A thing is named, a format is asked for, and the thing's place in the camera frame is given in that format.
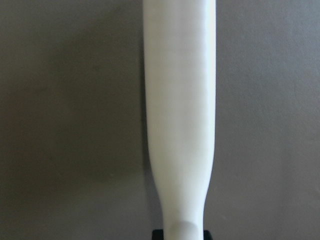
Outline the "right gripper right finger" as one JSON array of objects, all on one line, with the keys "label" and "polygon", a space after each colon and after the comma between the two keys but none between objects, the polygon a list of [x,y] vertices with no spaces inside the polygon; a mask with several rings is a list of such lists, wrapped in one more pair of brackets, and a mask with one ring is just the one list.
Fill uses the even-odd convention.
[{"label": "right gripper right finger", "polygon": [[203,231],[203,240],[213,240],[213,237],[209,230]]}]

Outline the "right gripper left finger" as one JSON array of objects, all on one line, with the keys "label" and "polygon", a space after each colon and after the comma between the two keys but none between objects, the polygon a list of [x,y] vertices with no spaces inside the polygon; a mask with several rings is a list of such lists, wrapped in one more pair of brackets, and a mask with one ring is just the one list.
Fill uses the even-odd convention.
[{"label": "right gripper left finger", "polygon": [[163,240],[163,229],[154,229],[152,231],[151,240]]}]

